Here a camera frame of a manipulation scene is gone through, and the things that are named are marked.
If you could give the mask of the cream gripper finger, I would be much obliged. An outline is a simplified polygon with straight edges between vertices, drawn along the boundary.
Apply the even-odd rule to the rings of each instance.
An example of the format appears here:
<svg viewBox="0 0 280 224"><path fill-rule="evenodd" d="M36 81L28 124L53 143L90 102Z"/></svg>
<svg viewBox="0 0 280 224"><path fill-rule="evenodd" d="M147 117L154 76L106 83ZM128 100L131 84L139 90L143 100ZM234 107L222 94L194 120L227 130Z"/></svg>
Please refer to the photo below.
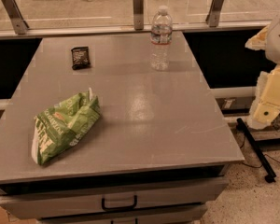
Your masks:
<svg viewBox="0 0 280 224"><path fill-rule="evenodd" d="M245 47L252 50L265 50L268 28L269 26L265 26L256 35L249 38L245 43Z"/></svg>
<svg viewBox="0 0 280 224"><path fill-rule="evenodd" d="M247 124L261 130L270 126L280 114L280 64L270 73L260 72Z"/></svg>

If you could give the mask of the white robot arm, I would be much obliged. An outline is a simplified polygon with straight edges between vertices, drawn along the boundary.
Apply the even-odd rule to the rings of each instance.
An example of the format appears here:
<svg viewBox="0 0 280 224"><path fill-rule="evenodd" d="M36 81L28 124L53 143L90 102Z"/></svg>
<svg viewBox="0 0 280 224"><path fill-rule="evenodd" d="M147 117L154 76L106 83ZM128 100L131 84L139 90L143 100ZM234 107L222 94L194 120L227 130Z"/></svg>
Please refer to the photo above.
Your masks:
<svg viewBox="0 0 280 224"><path fill-rule="evenodd" d="M280 114L280 12L269 25L249 38L245 47L263 49L265 57L276 64L270 73L260 72L247 118L250 128L261 130L270 126Z"/></svg>

